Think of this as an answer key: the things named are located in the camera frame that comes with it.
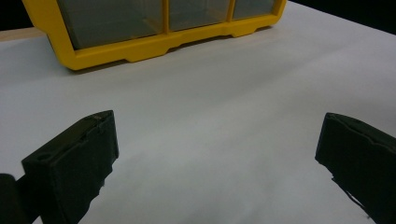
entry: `clear plastic panel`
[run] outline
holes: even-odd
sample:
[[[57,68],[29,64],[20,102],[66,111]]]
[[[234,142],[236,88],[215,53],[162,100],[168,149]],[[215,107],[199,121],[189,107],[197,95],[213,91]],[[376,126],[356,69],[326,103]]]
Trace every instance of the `clear plastic panel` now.
[[[169,0],[170,29],[190,29],[226,21],[229,0]]]
[[[75,49],[163,31],[160,0],[58,0]]]
[[[235,20],[271,14],[275,0],[235,0]]]

